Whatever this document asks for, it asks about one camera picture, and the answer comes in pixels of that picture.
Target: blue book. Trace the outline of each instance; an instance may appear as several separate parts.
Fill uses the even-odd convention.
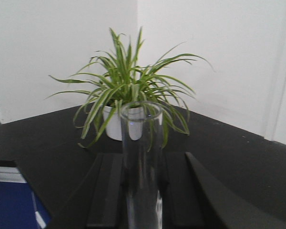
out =
[[[13,162],[0,165],[0,229],[43,229],[51,217]]]

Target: glass rim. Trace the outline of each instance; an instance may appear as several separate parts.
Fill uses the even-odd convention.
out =
[[[130,118],[129,116],[127,116],[125,114],[125,111],[126,109],[130,109],[129,107],[132,106],[132,105],[135,105],[135,104],[148,104],[148,105],[151,105],[155,108],[157,108],[157,113],[156,114],[153,114],[151,116],[148,116],[146,118]],[[158,103],[155,103],[155,102],[151,102],[151,101],[135,101],[135,102],[130,102],[130,103],[127,103],[127,104],[124,104],[122,107],[121,107],[121,110],[120,110],[120,117],[123,118],[123,119],[127,119],[127,120],[130,120],[130,121],[134,121],[134,122],[141,122],[141,121],[144,121],[144,120],[151,120],[151,119],[155,119],[157,118],[158,116],[160,116],[160,114],[162,113],[162,107],[158,104]]]

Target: black panel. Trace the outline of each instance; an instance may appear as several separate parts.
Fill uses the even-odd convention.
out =
[[[121,154],[103,154],[102,166],[87,219],[87,228],[118,226],[122,196],[122,162]]]
[[[50,149],[36,149],[16,163],[46,209],[55,216],[83,181],[96,155],[67,142]]]
[[[84,229],[86,227],[87,214],[101,164],[102,154],[99,154],[83,182],[46,229]]]
[[[17,167],[14,161],[0,161],[0,167]]]
[[[182,152],[166,152],[168,193],[173,224],[179,227],[204,228],[204,220],[196,197],[196,191],[185,155]]]
[[[286,229],[286,222],[261,211],[256,206],[236,195],[205,169],[191,153],[186,153],[186,155],[192,168],[192,174],[199,182],[203,195],[206,196],[208,202],[220,218],[220,221],[214,221],[210,218],[212,216],[210,212],[205,212],[204,216],[208,217],[208,222],[213,222],[210,228]]]

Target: black holder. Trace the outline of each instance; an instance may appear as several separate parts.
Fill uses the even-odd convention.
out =
[[[194,169],[182,152],[165,152],[161,170],[163,229],[205,227]],[[81,185],[47,229],[128,228],[122,154],[98,154]]]

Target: blue object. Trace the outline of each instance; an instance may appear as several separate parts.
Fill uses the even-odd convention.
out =
[[[42,229],[50,219],[25,180],[0,181],[0,229]]]

